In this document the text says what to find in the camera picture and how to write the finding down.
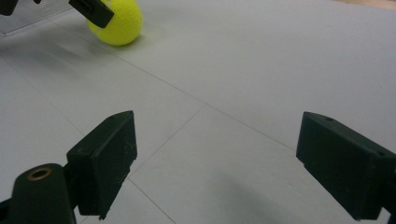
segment tennis ball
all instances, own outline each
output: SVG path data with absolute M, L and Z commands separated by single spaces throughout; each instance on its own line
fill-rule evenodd
M 134 41 L 142 28 L 142 13 L 135 0 L 101 0 L 114 12 L 105 28 L 87 20 L 90 30 L 103 42 L 121 46 Z

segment brass insert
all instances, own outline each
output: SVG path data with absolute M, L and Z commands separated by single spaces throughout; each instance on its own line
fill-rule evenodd
M 52 170 L 48 167 L 42 167 L 33 170 L 28 176 L 27 179 L 30 181 L 37 181 L 40 179 L 44 179 L 52 173 Z

